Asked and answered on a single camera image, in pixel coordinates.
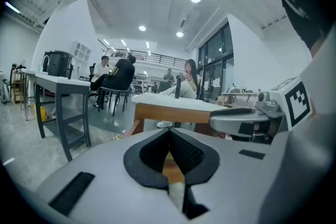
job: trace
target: man in white shirt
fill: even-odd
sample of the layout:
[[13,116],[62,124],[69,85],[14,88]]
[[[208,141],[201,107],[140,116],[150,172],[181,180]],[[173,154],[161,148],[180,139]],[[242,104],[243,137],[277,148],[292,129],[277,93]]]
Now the man in white shirt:
[[95,65],[91,82],[95,82],[101,75],[108,74],[110,72],[110,68],[107,66],[109,63],[109,57],[103,56],[101,57],[101,63]]

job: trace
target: wall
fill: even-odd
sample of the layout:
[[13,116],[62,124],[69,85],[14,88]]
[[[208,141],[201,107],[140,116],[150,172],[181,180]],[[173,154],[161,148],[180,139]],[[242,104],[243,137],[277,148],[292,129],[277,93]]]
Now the wall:
[[306,44],[293,29],[288,17],[264,29],[262,41],[286,72],[298,76],[311,62]]
[[248,90],[269,90],[291,77],[265,44],[246,25],[233,15],[230,23],[235,68],[234,82],[240,87],[244,82]]
[[39,35],[5,16],[0,17],[0,70],[9,78],[13,63],[30,67]]
[[163,43],[158,43],[153,53],[180,58],[184,60],[188,60],[192,56],[190,52],[185,51],[185,48],[183,46],[169,45]]
[[78,0],[70,5],[60,4],[41,33],[31,68],[37,70],[45,51],[72,53],[73,42],[79,41],[91,50],[87,64],[89,73],[89,66],[99,62],[103,55],[94,30],[86,0]]

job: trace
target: person's hand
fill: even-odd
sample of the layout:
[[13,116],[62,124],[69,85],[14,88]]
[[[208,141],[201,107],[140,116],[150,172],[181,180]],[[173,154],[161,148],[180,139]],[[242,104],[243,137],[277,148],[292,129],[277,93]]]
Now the person's hand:
[[185,76],[185,79],[186,79],[186,80],[189,80],[189,79],[191,78],[189,73],[185,73],[184,76]]

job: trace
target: yellow object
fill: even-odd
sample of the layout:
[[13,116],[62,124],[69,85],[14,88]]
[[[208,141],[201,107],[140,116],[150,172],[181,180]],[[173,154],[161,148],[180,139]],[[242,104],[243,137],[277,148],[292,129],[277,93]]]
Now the yellow object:
[[[37,115],[36,115],[36,105],[35,104],[34,104],[34,111],[35,111],[35,116],[37,117]],[[47,110],[43,106],[40,106],[40,111],[41,111],[41,120],[46,121]]]

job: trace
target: long black hair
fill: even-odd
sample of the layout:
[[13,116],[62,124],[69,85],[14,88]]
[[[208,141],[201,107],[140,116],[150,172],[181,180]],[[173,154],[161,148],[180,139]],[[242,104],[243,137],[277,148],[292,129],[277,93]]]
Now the long black hair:
[[187,72],[186,70],[186,65],[187,63],[191,66],[191,77],[192,79],[194,80],[195,82],[195,85],[197,86],[197,90],[196,90],[196,95],[198,96],[199,94],[199,88],[200,88],[200,85],[197,83],[197,68],[196,68],[196,63],[193,59],[189,59],[187,62],[185,62],[185,66],[184,66],[184,69],[185,69],[185,72]]

